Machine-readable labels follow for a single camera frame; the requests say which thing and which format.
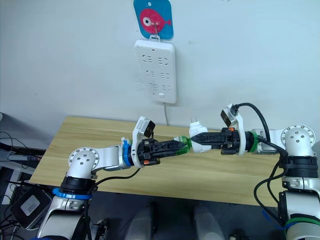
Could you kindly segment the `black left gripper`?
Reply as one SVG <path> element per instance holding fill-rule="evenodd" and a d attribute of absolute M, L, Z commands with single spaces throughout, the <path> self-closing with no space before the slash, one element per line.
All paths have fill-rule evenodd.
<path fill-rule="evenodd" d="M 155 147 L 162 149 L 159 157 L 156 155 Z M 174 157 L 183 154 L 186 144 L 182 141 L 167 140 L 158 142 L 154 138 L 136 140 L 134 143 L 134 166 L 145 167 L 159 165 L 160 159 Z"/>

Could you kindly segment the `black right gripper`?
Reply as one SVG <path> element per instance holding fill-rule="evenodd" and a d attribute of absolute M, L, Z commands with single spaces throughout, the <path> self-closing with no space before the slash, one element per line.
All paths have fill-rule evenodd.
<path fill-rule="evenodd" d="M 211 149 L 221 148 L 222 155 L 235 155 L 240 149 L 240 135 L 234 127 L 224 127 L 221 132 L 202 132 L 199 137 L 192 137 L 191 141 Z"/>

